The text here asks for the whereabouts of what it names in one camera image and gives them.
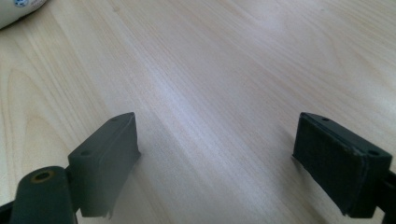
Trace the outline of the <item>white tube with blue print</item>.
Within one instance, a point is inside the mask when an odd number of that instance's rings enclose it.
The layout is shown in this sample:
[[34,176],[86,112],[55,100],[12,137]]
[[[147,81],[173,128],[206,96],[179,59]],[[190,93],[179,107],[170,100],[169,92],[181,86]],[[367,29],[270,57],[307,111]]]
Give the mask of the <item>white tube with blue print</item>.
[[49,0],[0,0],[0,30],[43,7]]

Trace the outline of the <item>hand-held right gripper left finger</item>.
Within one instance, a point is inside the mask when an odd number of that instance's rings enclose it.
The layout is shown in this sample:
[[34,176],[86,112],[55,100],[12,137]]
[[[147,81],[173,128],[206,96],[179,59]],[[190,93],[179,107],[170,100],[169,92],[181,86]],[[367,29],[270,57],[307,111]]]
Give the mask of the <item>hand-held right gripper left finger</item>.
[[110,215],[140,156],[135,114],[108,120],[68,155],[74,208],[84,217]]

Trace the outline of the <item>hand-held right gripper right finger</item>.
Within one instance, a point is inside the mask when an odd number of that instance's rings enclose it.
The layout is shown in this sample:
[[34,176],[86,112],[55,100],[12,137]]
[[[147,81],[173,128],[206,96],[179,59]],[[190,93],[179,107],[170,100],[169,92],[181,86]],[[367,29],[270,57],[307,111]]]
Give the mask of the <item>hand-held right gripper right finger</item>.
[[392,156],[337,122],[300,114],[293,157],[345,216],[392,217]]

